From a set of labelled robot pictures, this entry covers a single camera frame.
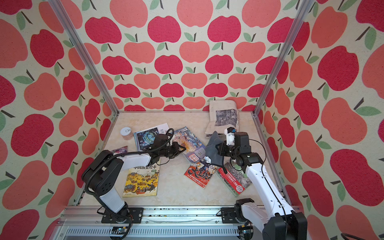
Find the book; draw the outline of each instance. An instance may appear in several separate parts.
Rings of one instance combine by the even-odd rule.
[[[217,173],[235,197],[239,196],[247,187],[249,187],[249,185],[252,184],[251,179],[249,179],[243,171],[233,169],[230,162],[225,163],[224,167],[227,169],[227,174],[224,173],[222,168],[218,169]]]
[[[148,129],[134,132],[133,136],[135,138],[135,143],[137,147],[137,151],[144,151],[145,147],[153,144],[153,141],[155,140],[155,137],[159,134],[165,134],[167,130],[169,129],[167,123],[163,123],[160,125],[157,125],[156,127],[150,127]]]
[[[128,170],[123,197],[146,197],[157,195],[160,166],[153,164],[145,167],[133,167]]]
[[[199,161],[205,161],[204,144],[187,127],[176,130],[172,141],[187,148],[183,155],[191,165],[196,166]]]

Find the magazine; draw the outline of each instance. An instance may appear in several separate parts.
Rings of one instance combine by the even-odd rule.
[[[157,195],[160,166],[153,164],[145,167],[133,167],[128,170],[123,197],[145,197]]]
[[[236,171],[232,168],[230,162],[224,164],[224,167],[227,169],[228,173],[225,174],[223,169],[220,168],[217,173],[220,175],[220,178],[227,185],[229,190],[235,195],[235,197],[239,196],[249,185],[251,185],[251,180],[246,176],[243,171]]]
[[[217,166],[207,164],[204,160],[198,162],[195,166],[190,166],[184,175],[200,187],[205,188],[217,168]]]
[[[204,144],[187,127],[176,130],[172,141],[187,148],[183,154],[191,165],[195,166],[197,162],[204,160]]]
[[[135,138],[137,151],[144,151],[143,149],[151,145],[158,134],[165,134],[168,129],[168,124],[163,123],[156,127],[150,127],[139,132],[134,132],[133,136]]]

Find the apple wallpaper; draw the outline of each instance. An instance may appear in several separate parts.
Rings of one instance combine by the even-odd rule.
[[[48,2],[1,1],[0,12],[0,239],[46,240],[113,114]]]
[[[316,1],[258,113],[313,240],[384,239],[383,19],[380,1]]]
[[[207,111],[207,101],[213,99],[231,99],[239,109],[254,110],[300,4],[290,0],[75,3],[83,18],[69,15],[90,55],[101,56],[95,66],[110,83],[107,87],[120,111]],[[308,25],[303,27],[296,51],[305,46],[309,32]],[[279,81],[287,75],[285,63]]]

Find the newspaper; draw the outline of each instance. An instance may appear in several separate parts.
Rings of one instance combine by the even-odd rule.
[[[197,162],[205,161],[204,144],[187,127],[176,130],[172,141],[187,148],[183,155],[191,165],[196,166]]]
[[[214,131],[224,134],[224,130],[234,127],[239,130],[239,111],[232,100],[217,100],[209,102],[209,118],[206,137],[211,137]]]
[[[144,151],[143,149],[153,143],[155,137],[159,134],[165,134],[169,129],[167,123],[160,124],[156,127],[150,127],[148,129],[134,132],[135,143],[137,151]]]

